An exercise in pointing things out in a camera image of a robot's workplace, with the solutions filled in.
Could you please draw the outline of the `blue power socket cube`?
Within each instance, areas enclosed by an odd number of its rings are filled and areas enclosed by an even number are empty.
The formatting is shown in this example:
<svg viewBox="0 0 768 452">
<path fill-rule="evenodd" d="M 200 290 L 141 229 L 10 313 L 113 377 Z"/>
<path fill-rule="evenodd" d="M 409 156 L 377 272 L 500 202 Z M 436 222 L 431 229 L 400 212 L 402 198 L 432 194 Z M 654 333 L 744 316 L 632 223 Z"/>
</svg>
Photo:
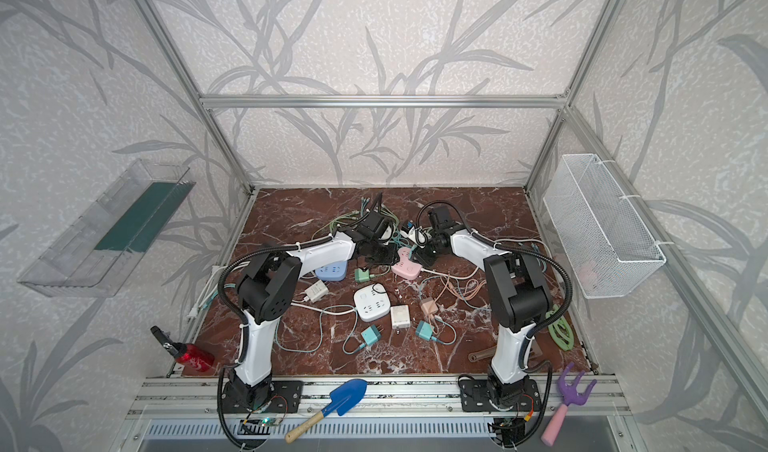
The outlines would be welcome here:
<svg viewBox="0 0 768 452">
<path fill-rule="evenodd" d="M 347 269 L 347 261 L 338 261 L 316 269 L 314 274 L 324 282 L 340 282 L 346 277 Z"/>
</svg>

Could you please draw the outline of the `white charger plug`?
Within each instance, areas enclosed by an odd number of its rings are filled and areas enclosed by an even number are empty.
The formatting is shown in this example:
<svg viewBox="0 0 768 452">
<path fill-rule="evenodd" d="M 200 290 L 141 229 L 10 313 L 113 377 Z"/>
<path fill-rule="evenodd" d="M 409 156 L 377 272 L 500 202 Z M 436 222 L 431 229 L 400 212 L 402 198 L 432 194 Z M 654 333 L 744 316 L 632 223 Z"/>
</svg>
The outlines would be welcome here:
<svg viewBox="0 0 768 452">
<path fill-rule="evenodd" d="M 327 285 L 321 281 L 318 280 L 314 284 L 310 285 L 305 291 L 305 299 L 311 303 L 315 303 L 322 298 L 324 298 L 328 293 L 329 289 Z"/>
<path fill-rule="evenodd" d="M 396 305 L 390 309 L 391 327 L 401 331 L 411 327 L 411 316 L 408 305 Z"/>
</svg>

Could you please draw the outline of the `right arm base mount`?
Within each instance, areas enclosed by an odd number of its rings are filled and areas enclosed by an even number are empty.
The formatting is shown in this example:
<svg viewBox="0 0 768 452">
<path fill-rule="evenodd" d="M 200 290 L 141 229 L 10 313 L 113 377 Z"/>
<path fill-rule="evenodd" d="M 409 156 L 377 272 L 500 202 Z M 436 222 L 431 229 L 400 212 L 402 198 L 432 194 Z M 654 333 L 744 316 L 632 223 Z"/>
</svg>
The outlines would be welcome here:
<svg viewBox="0 0 768 452">
<path fill-rule="evenodd" d="M 537 383 L 529 376 L 511 383 L 495 377 L 458 377 L 459 397 L 463 412 L 520 412 L 524 415 L 541 410 Z"/>
</svg>

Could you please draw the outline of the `teal charger plug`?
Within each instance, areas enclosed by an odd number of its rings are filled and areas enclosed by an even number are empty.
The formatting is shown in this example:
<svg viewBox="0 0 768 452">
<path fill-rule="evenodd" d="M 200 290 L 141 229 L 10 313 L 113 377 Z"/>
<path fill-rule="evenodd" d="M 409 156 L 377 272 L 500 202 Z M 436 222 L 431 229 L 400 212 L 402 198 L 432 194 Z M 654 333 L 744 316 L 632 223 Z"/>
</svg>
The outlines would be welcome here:
<svg viewBox="0 0 768 452">
<path fill-rule="evenodd" d="M 433 326 L 426 321 L 419 322 L 418 326 L 416 327 L 416 336 L 425 341 L 436 340 Z"/>
<path fill-rule="evenodd" d="M 361 348 L 372 347 L 381 339 L 381 331 L 376 325 L 369 326 L 362 331 L 361 338 Z"/>
</svg>

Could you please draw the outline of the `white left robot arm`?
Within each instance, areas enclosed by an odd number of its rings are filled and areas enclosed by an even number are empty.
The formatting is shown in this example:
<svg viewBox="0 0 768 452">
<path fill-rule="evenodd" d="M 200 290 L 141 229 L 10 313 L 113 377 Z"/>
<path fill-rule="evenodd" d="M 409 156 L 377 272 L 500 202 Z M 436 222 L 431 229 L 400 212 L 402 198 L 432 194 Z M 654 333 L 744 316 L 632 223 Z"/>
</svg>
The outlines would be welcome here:
<svg viewBox="0 0 768 452">
<path fill-rule="evenodd" d="M 238 355 L 220 371 L 226 383 L 223 392 L 266 400 L 272 381 L 272 342 L 280 318 L 292 306 L 299 278 L 336 262 L 372 258 L 397 231 L 392 218 L 369 210 L 322 238 L 267 246 L 220 272 L 217 298 L 240 322 Z"/>
</svg>

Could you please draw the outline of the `pink power socket cube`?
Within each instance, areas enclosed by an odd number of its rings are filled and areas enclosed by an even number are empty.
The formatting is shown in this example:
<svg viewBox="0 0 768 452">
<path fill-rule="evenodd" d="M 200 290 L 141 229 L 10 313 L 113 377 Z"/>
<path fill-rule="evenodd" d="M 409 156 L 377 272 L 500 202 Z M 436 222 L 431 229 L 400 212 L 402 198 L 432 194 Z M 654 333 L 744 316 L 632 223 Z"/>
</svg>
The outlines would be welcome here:
<svg viewBox="0 0 768 452">
<path fill-rule="evenodd" d="M 408 281 L 414 281 L 421 273 L 423 266 L 410 258 L 411 249 L 408 247 L 399 248 L 397 254 L 398 262 L 391 267 L 392 273 Z"/>
</svg>

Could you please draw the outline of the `pink charger plug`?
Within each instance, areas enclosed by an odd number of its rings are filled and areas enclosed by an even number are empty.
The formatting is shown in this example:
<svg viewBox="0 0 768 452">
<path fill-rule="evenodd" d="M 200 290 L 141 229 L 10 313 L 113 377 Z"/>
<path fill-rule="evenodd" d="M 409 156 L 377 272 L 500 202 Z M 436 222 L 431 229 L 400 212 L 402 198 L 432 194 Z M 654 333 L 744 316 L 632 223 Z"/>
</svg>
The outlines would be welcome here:
<svg viewBox="0 0 768 452">
<path fill-rule="evenodd" d="M 420 301 L 420 308 L 424 316 L 430 320 L 438 313 L 438 306 L 434 299 L 427 298 Z"/>
</svg>

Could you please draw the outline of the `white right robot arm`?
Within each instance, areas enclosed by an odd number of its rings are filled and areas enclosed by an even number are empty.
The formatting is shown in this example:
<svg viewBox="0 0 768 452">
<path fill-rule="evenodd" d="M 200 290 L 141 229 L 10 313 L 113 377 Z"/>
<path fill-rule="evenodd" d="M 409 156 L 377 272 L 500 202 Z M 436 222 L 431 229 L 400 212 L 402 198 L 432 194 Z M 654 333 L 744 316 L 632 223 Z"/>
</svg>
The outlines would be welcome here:
<svg viewBox="0 0 768 452">
<path fill-rule="evenodd" d="M 562 318 L 572 303 L 573 281 L 566 269 L 530 247 L 483 236 L 448 201 L 423 206 L 415 226 L 419 246 L 448 251 L 484 272 L 491 312 L 499 325 L 488 390 L 496 402 L 520 393 L 525 380 L 540 368 L 528 366 L 533 339 Z"/>
</svg>

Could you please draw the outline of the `white power socket cube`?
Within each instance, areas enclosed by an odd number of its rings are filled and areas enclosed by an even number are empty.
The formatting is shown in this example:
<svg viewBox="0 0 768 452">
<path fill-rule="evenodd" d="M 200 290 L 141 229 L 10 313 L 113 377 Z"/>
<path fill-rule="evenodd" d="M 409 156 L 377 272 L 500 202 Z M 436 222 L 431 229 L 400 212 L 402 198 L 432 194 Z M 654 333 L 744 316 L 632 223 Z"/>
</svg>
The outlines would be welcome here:
<svg viewBox="0 0 768 452">
<path fill-rule="evenodd" d="M 359 318 L 371 323 L 390 313 L 391 301 L 385 287 L 374 283 L 357 290 L 353 295 L 354 307 Z"/>
</svg>

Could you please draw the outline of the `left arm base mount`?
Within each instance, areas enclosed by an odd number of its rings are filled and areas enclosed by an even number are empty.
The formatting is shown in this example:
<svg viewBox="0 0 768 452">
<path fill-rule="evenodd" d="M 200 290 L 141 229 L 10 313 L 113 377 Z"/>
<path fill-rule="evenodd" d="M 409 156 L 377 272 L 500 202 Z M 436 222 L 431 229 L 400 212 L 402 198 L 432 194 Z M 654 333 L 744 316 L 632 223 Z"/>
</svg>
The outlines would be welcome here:
<svg viewBox="0 0 768 452">
<path fill-rule="evenodd" d="M 224 381 L 219 409 L 224 414 L 298 412 L 304 383 L 300 380 L 277 380 L 247 387 Z"/>
</svg>

